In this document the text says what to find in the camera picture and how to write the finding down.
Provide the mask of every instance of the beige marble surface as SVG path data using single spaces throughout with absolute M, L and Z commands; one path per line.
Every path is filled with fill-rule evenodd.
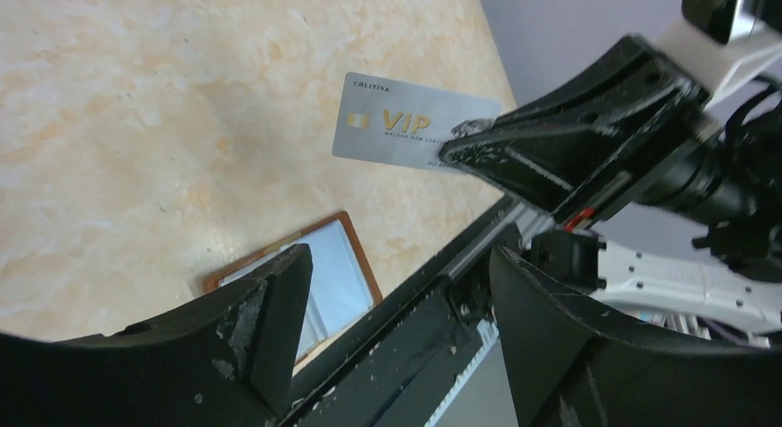
M 115 332 L 340 209 L 389 293 L 499 193 L 333 158 L 349 71 L 514 105 L 479 0 L 0 0 L 0 330 Z

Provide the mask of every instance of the silver card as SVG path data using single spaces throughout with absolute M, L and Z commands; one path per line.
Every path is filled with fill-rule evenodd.
M 499 113 L 497 101 L 351 72 L 345 76 L 331 153 L 460 172 L 440 161 L 443 144 L 491 127 Z

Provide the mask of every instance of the robotic hand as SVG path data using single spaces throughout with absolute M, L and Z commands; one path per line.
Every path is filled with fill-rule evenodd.
M 682 0 L 656 45 L 621 39 L 548 96 L 447 143 L 443 161 L 521 196 L 565 229 L 631 201 L 708 226 L 693 246 L 745 278 L 782 282 L 780 0 Z M 725 125 L 706 109 L 763 86 Z

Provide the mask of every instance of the gray floor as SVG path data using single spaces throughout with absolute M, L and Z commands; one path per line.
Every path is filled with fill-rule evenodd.
M 436 427 L 516 427 L 500 343 L 469 378 Z

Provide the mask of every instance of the gray wall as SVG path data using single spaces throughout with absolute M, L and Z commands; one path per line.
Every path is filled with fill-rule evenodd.
M 519 105 L 556 89 L 625 33 L 654 40 L 679 15 L 680 1 L 481 0 Z M 782 64 L 772 72 L 782 75 Z M 746 92 L 714 114 L 727 118 L 741 99 Z M 690 246 L 705 229 L 658 210 L 629 206 L 597 230 L 637 250 L 714 262 Z

